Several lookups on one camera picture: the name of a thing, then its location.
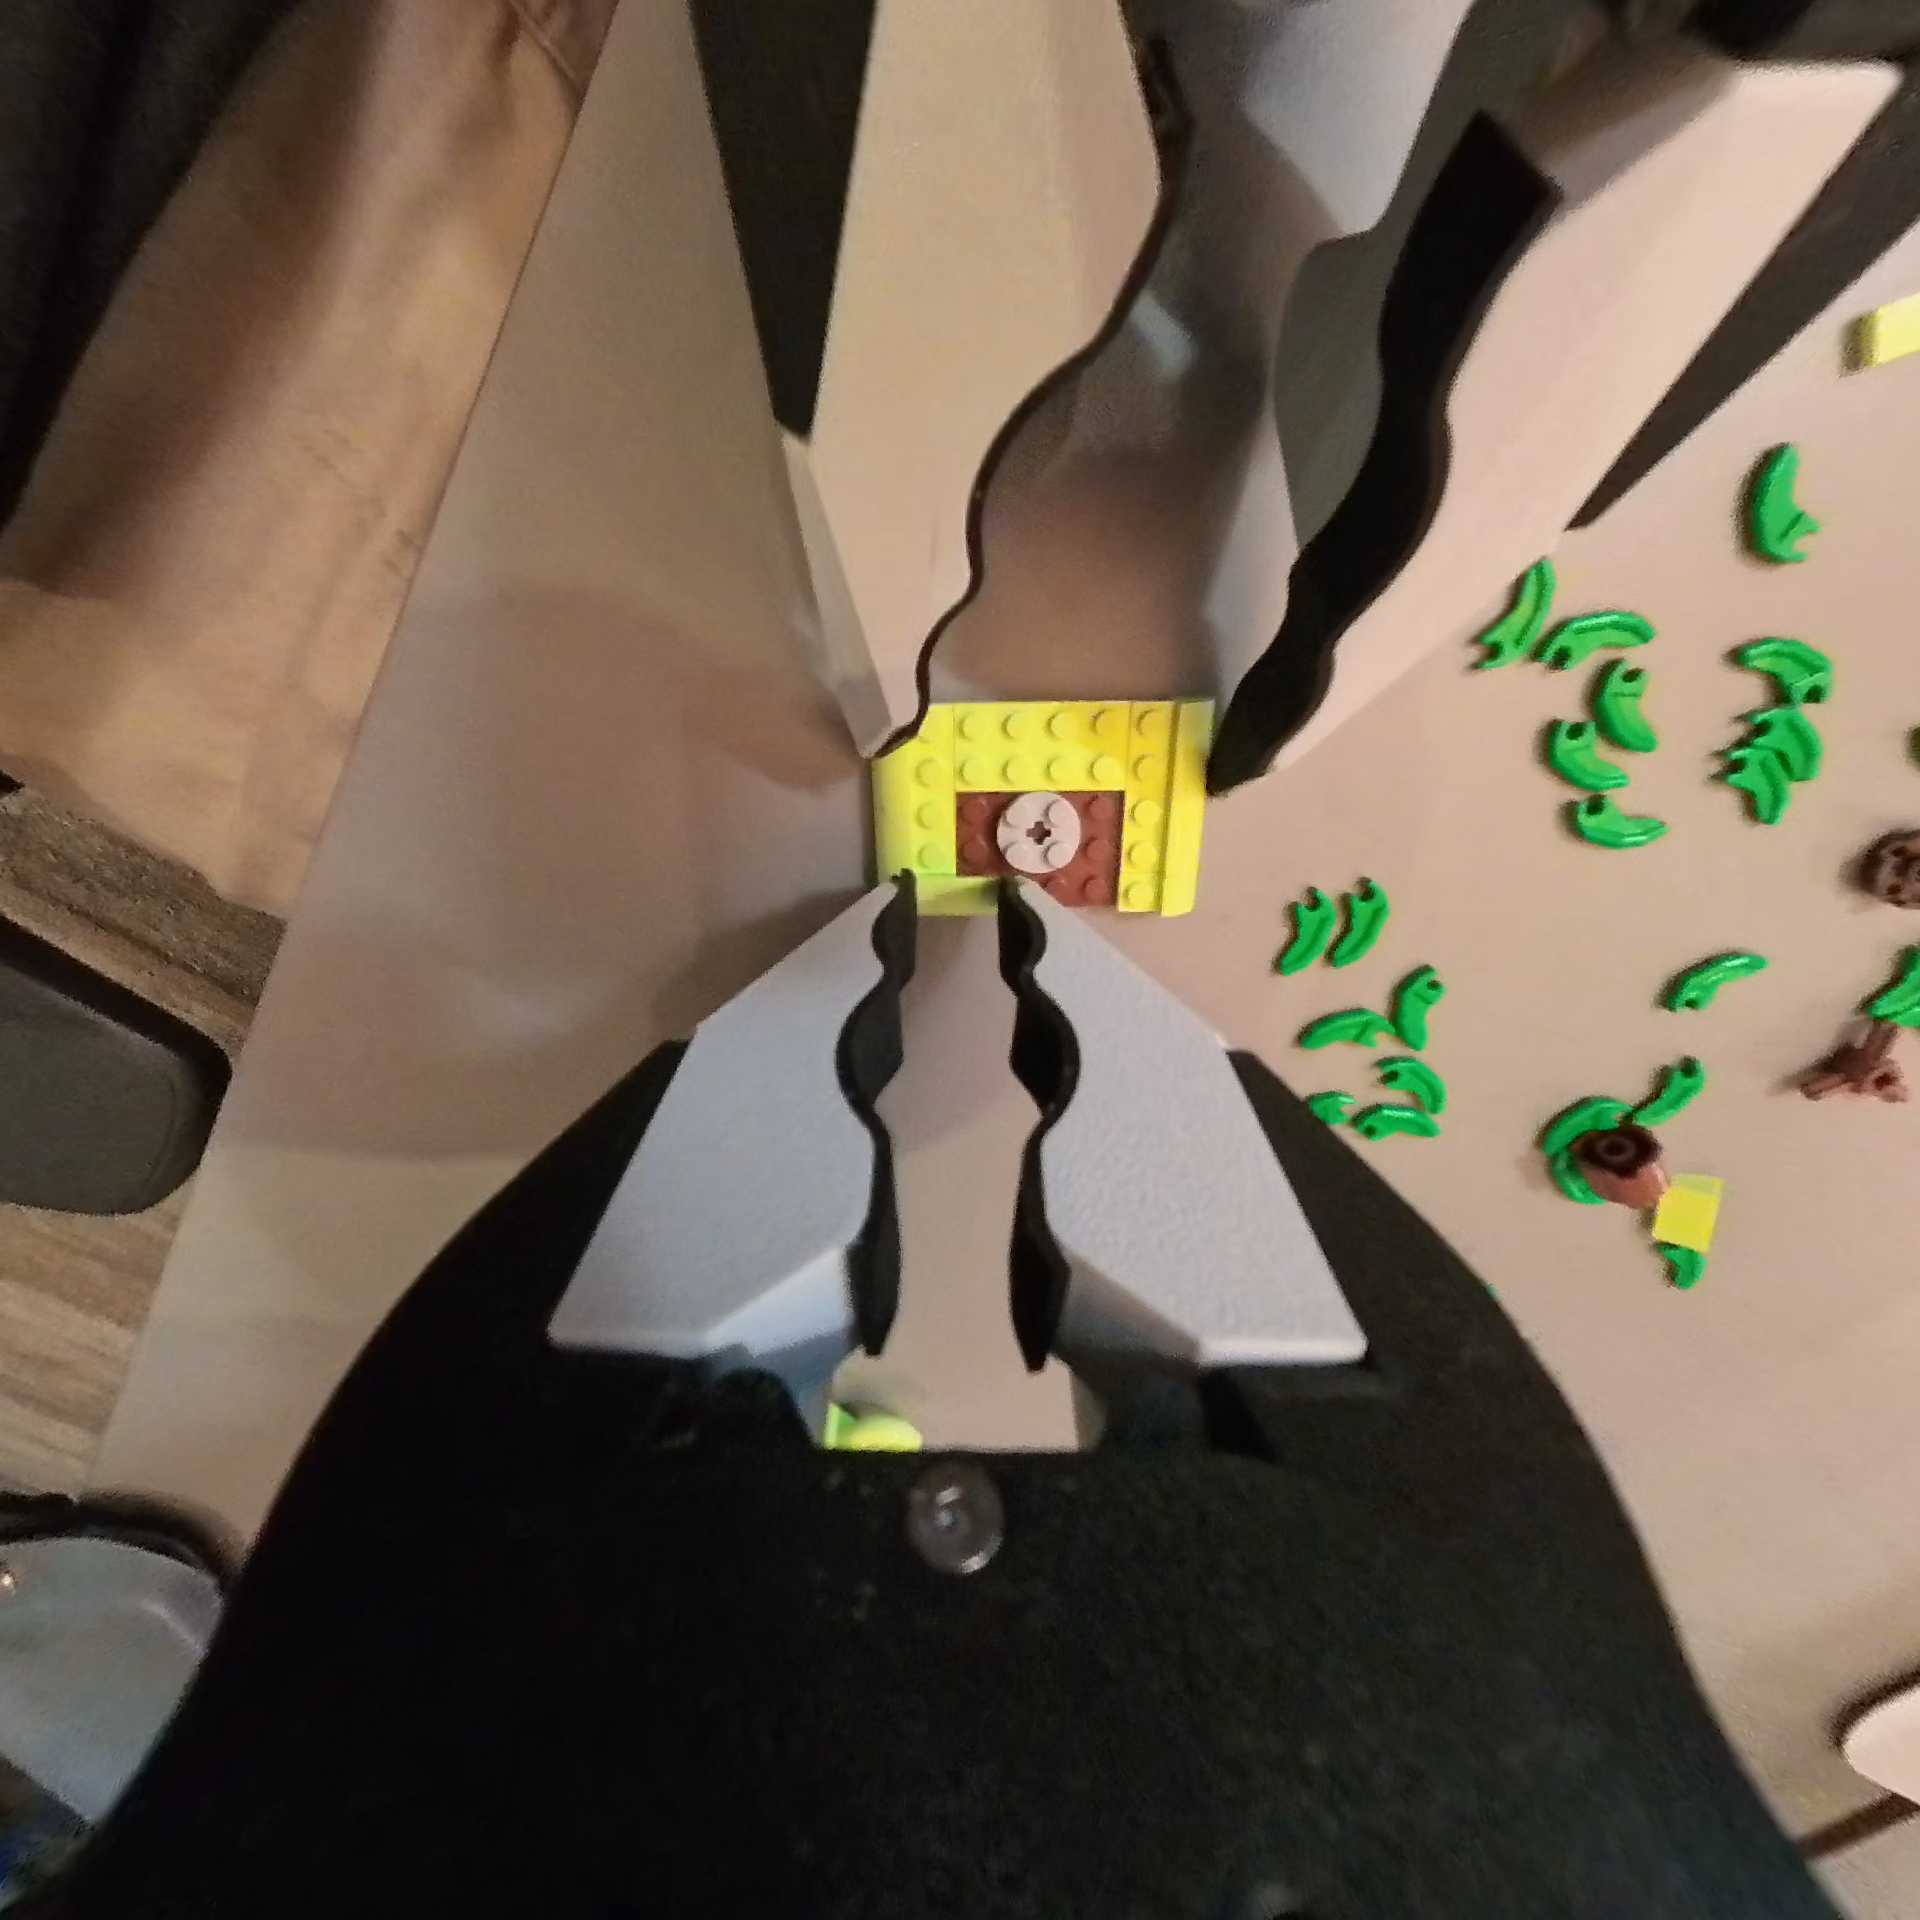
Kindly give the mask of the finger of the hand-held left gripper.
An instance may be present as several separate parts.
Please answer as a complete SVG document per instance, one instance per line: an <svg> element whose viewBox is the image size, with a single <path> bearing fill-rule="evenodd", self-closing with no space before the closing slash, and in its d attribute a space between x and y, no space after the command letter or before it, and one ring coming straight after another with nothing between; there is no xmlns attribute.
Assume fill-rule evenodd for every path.
<svg viewBox="0 0 1920 1920"><path fill-rule="evenodd" d="M924 653L977 588L977 488L1110 324L1160 204L1121 5L878 5L814 417L782 432L862 756L922 720Z"/></svg>
<svg viewBox="0 0 1920 1920"><path fill-rule="evenodd" d="M1895 67L1579 67L1471 123L1388 283L1361 474L1216 723L1211 796L1555 552L1897 85Z"/></svg>

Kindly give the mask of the scattered green leaf pieces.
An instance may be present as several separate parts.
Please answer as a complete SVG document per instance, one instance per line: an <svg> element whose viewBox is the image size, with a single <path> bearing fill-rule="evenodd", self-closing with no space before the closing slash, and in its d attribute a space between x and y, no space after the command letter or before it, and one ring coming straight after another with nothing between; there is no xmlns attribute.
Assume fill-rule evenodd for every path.
<svg viewBox="0 0 1920 1920"><path fill-rule="evenodd" d="M1739 498L1736 528L1743 552L1767 567L1808 560L1822 523L1801 498L1804 453L1793 442L1762 450ZM1636 652L1652 644L1652 623L1633 609L1599 609L1552 619L1558 575L1550 560L1537 560L1516 583L1499 619L1478 639L1478 671L1534 660L1552 673L1592 666L1583 715L1550 720L1540 737L1545 770L1568 792L1561 807L1571 837L1600 852L1640 852L1670 835L1666 819L1634 811L1624 803L1630 786L1626 756L1650 756L1662 732L1648 715L1648 667ZM1812 785L1826 764L1826 740L1817 712L1834 699L1834 659L1811 640L1762 636L1730 650L1736 671L1753 676L1767 701L1739 715L1738 735L1715 756L1713 777L1738 796L1752 826L1778 826L1794 793ZM1296 977L1313 964L1345 970L1363 961L1391 922L1388 892L1377 881L1356 881L1339 896L1313 887L1290 908L1287 941L1276 955L1276 975ZM1356 1047L1379 1050L1374 1071L1380 1098L1363 1101L1351 1091L1308 1096L1308 1108L1330 1128L1346 1128L1358 1138L1435 1138L1449 1105L1444 1076L1426 1060L1434 1008L1448 994L1435 967L1416 967L1394 984L1380 1008L1343 1008L1306 1021L1299 1050ZM1859 1017L1895 1021L1915 1034L1919 963L1915 947L1894 963L1888 980L1864 996ZM1662 1065L1636 1101L1611 1096L1585 1096L1550 1115L1534 1141L1544 1171L1571 1205L1616 1208L1599 1200L1578 1178L1571 1146L1579 1137L1633 1121L1662 1141L1662 1130L1683 1115L1707 1088L1707 1067L1688 1055ZM1633 1211L1648 1234L1648 1245L1665 1266L1672 1290L1694 1290L1707 1274L1710 1253L1662 1245L1650 1237L1648 1211Z"/></svg>

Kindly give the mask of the beige seat cushion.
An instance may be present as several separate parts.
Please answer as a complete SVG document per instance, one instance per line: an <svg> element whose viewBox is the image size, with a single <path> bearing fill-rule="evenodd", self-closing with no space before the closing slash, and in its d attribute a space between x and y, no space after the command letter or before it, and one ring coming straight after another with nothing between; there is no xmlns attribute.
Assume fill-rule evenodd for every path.
<svg viewBox="0 0 1920 1920"><path fill-rule="evenodd" d="M267 35L6 533L15 779L292 908L614 17Z"/></svg>

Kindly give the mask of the brown three-pronged piece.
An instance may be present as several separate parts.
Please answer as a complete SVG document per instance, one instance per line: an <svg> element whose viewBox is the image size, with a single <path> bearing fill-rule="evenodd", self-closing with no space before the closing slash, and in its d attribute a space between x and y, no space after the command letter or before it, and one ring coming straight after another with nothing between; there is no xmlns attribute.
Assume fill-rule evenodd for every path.
<svg viewBox="0 0 1920 1920"><path fill-rule="evenodd" d="M1798 1079L1807 1100L1865 1098L1882 1105L1907 1105L1914 1091L1903 1060L1910 1028L1874 1017L1847 1026L1841 1043Z"/></svg>

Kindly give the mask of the brown studded plate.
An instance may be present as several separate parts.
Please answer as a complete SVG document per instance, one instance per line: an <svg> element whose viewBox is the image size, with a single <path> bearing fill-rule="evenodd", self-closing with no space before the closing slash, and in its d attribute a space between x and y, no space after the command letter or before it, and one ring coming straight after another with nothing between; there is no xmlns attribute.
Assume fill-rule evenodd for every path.
<svg viewBox="0 0 1920 1920"><path fill-rule="evenodd" d="M1121 792L1071 792L1084 819L1084 847L1074 864L1057 875L1027 877L1001 864L995 826L1001 807L1018 793L963 793L956 801L956 867L961 875L998 875L1000 881L1031 881L1065 905L1115 904L1121 875Z"/></svg>

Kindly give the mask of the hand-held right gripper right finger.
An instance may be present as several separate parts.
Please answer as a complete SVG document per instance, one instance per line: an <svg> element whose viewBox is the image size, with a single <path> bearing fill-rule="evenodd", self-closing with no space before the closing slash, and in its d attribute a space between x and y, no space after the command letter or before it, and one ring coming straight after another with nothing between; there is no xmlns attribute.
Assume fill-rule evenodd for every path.
<svg viewBox="0 0 1920 1920"><path fill-rule="evenodd" d="M998 953L1035 1108L1016 1337L1073 1384L1073 1426L1162 1380L1368 1400L1368 1336L1225 1041L1035 882L1001 885Z"/></svg>

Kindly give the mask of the pale rounded board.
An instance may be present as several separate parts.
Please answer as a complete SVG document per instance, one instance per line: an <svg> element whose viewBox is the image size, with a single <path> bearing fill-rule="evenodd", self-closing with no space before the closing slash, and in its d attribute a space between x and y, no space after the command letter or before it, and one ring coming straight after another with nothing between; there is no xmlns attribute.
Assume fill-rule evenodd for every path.
<svg viewBox="0 0 1920 1920"><path fill-rule="evenodd" d="M1919 1668L1887 1680L1838 1725L1844 1765L1882 1795L1919 1805Z"/></svg>

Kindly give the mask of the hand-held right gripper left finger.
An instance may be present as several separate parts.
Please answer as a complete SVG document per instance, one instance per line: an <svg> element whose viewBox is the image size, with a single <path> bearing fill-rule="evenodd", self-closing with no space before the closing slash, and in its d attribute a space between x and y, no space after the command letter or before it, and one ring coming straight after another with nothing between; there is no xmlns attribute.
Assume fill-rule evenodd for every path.
<svg viewBox="0 0 1920 1920"><path fill-rule="evenodd" d="M895 1147L916 882L857 899L692 1034L548 1321L556 1344L763 1372L826 1405L899 1308Z"/></svg>

